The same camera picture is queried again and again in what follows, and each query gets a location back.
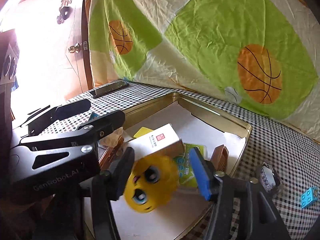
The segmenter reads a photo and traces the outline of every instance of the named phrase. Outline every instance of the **black and white checkered fabric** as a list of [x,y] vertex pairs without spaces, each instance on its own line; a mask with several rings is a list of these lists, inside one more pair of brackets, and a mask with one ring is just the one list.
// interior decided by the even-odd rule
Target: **black and white checkered fabric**
[[[310,138],[267,117],[252,113],[239,106],[209,96],[184,90],[161,88],[130,83],[103,97],[92,99],[88,92],[68,102],[83,98],[91,101],[91,109],[70,119],[55,122],[44,133],[59,133],[75,130],[86,122],[92,111],[103,115],[114,110],[124,110],[136,104],[178,91],[218,107],[252,125],[253,130],[247,148],[236,170],[235,177],[248,180],[254,176],[255,167],[263,161],[270,162],[278,172],[284,189],[273,199],[292,239],[303,239],[320,214],[320,201],[309,208],[301,209],[300,196],[309,187],[320,186],[320,146]],[[230,238],[237,235],[239,205],[235,201]],[[185,239],[203,238],[209,216],[203,219]]]

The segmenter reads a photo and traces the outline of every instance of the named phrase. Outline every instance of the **wooden door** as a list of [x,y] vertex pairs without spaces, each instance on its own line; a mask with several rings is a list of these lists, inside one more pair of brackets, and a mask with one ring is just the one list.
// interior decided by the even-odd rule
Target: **wooden door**
[[[16,29],[20,46],[19,88],[11,93],[16,117],[46,105],[60,105],[92,87],[87,82],[91,74],[85,70],[89,51],[82,51],[83,0],[70,1],[68,18],[60,24],[61,0],[22,0],[1,23],[2,30]],[[77,43],[78,53],[70,53],[69,48]]]

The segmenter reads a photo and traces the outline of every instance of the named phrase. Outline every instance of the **red square logo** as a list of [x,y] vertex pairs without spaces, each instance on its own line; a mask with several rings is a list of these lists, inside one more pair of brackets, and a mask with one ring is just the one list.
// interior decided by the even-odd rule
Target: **red square logo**
[[164,134],[163,133],[159,134],[158,136],[156,136],[156,138],[157,138],[157,141],[160,141],[160,140],[164,139]]

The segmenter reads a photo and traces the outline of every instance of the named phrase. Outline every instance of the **black phone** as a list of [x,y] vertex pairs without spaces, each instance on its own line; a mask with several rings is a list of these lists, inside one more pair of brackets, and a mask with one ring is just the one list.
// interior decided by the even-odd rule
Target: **black phone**
[[112,91],[115,91],[115,90],[118,90],[120,88],[124,88],[127,86],[129,86],[129,83],[126,83],[124,81],[118,81],[118,82],[106,85],[104,87],[96,88],[92,91],[89,91],[89,93],[91,94],[91,96],[93,98],[98,98],[103,95],[106,95],[107,93],[110,93]]

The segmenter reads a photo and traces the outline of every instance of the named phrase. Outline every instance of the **green package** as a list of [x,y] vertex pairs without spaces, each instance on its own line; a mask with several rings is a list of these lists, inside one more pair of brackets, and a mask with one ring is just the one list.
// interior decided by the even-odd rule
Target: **green package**
[[197,147],[201,155],[204,156],[205,146],[191,143],[184,143],[183,146],[184,153],[173,159],[179,170],[179,184],[185,187],[198,187],[196,177],[190,165],[189,150],[193,147]]

